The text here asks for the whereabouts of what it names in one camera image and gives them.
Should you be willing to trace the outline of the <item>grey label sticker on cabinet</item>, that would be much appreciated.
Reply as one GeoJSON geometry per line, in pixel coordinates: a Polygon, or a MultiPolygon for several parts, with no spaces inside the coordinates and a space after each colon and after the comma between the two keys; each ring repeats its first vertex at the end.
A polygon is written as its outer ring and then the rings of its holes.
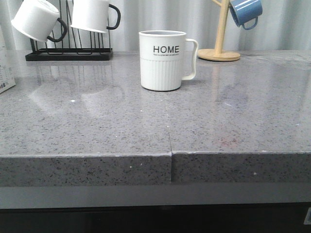
{"type": "Polygon", "coordinates": [[[311,225],[311,208],[309,207],[304,219],[304,225],[311,225]]]}

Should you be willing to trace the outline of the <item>Pascual whole milk carton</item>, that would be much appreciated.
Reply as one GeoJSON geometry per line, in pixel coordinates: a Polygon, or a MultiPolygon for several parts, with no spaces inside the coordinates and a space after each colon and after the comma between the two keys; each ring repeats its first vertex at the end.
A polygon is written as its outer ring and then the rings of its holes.
{"type": "Polygon", "coordinates": [[[5,45],[2,28],[0,29],[0,92],[15,86],[15,78],[12,74],[12,67],[8,60],[7,48],[5,45]]]}

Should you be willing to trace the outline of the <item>blue enamel mug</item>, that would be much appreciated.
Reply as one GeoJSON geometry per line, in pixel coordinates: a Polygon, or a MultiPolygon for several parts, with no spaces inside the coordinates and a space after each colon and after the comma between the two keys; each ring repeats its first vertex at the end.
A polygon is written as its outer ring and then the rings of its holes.
{"type": "Polygon", "coordinates": [[[231,0],[229,9],[235,24],[245,30],[256,27],[263,8],[260,0],[231,0]]]}

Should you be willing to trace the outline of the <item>tilted white enamel mug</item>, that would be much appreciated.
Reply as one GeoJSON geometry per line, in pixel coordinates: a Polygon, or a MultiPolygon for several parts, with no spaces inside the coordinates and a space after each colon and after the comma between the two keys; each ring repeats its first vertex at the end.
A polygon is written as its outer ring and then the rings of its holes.
{"type": "Polygon", "coordinates": [[[46,0],[23,1],[11,24],[25,36],[39,42],[60,42],[68,31],[59,10],[46,0]],[[62,25],[63,32],[59,38],[53,38],[50,34],[57,22],[62,25]]]}

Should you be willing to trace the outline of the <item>upright white enamel mug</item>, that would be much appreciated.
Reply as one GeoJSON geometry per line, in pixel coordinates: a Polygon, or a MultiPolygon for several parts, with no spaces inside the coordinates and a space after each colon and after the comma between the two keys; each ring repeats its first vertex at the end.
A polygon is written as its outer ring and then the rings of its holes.
{"type": "Polygon", "coordinates": [[[72,28],[106,33],[107,30],[115,30],[119,27],[121,12],[108,0],[74,0],[72,9],[72,28]],[[108,26],[108,12],[112,8],[117,13],[116,24],[108,26]]]}

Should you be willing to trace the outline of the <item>white HOME ribbed cup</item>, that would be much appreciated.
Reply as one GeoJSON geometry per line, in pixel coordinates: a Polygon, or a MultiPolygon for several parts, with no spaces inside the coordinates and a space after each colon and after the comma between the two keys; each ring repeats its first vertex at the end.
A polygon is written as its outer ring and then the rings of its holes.
{"type": "Polygon", "coordinates": [[[172,91],[196,76],[198,42],[180,31],[139,32],[140,83],[153,91],[172,91]],[[193,43],[189,75],[183,75],[185,45],[193,43]]]}

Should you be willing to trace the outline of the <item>wooden mug tree stand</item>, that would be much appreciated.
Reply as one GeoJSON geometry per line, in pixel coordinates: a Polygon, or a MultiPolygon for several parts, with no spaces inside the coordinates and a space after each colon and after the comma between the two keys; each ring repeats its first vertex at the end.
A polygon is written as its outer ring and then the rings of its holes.
{"type": "Polygon", "coordinates": [[[223,49],[226,21],[229,10],[229,0],[213,0],[215,4],[220,6],[220,14],[217,28],[217,36],[214,49],[200,49],[198,50],[198,57],[209,61],[232,62],[240,59],[240,54],[234,51],[227,51],[223,49]]]}

